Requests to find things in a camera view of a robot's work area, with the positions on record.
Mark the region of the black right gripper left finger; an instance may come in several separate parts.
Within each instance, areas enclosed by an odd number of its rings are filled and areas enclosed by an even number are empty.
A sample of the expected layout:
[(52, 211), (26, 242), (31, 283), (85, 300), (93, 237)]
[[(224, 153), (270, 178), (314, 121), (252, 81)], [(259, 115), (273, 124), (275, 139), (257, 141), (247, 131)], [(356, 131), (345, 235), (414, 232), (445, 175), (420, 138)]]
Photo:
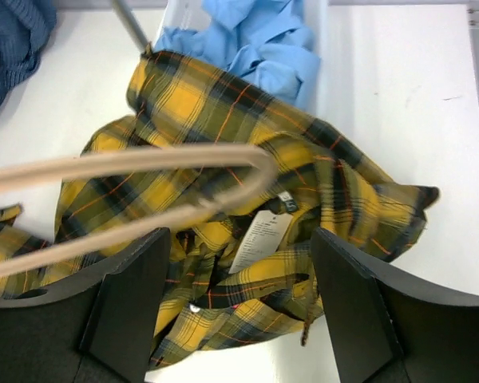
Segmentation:
[(48, 286), (0, 298), (0, 382), (142, 382), (170, 231)]

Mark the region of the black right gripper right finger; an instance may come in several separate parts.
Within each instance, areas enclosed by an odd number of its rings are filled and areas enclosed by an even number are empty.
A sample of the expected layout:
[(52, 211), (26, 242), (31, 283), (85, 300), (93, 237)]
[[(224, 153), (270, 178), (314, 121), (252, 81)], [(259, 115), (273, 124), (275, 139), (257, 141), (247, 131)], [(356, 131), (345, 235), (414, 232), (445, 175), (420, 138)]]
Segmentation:
[(368, 255), (322, 228), (311, 257), (342, 382), (479, 382), (479, 296)]

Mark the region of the wooden hanger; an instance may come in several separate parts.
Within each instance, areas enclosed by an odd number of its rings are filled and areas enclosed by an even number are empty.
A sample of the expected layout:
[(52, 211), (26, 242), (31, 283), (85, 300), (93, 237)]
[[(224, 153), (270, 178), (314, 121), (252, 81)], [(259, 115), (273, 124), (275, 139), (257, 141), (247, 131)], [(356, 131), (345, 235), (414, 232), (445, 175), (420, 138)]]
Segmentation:
[(274, 158), (245, 144), (138, 146), (0, 168), (0, 193), (60, 180), (57, 243), (0, 256), (0, 278), (111, 251), (156, 227), (182, 227), (262, 195)]

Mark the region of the blue checkered shirt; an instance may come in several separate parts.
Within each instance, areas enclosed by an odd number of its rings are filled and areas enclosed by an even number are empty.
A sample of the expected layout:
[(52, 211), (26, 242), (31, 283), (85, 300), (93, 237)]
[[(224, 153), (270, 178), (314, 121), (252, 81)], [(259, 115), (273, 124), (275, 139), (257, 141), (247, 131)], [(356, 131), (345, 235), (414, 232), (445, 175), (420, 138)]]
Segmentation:
[(37, 71), (56, 24), (52, 1), (0, 0), (0, 106)]

